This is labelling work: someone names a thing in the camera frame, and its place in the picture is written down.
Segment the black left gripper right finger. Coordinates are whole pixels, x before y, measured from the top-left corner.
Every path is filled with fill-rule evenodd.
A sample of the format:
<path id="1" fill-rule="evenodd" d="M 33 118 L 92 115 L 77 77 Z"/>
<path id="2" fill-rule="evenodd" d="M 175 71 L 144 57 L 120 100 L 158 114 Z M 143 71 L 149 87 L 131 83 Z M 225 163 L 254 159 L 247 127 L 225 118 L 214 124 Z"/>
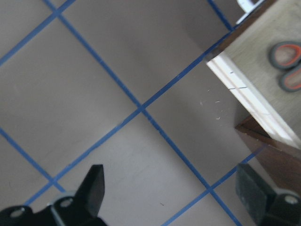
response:
<path id="1" fill-rule="evenodd" d="M 301 224 L 301 197 L 292 190 L 271 187 L 247 163 L 237 165 L 235 190 L 257 226 Z"/>

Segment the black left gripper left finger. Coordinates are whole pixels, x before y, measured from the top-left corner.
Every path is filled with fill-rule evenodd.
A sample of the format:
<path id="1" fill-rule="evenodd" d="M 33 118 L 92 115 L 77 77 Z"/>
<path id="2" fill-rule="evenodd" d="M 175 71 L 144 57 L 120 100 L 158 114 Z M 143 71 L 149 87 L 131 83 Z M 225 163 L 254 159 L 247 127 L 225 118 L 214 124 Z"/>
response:
<path id="1" fill-rule="evenodd" d="M 104 226 L 98 217 L 104 198 L 103 165 L 92 165 L 74 195 L 63 196 L 41 211 L 11 206 L 0 211 L 2 226 Z"/>

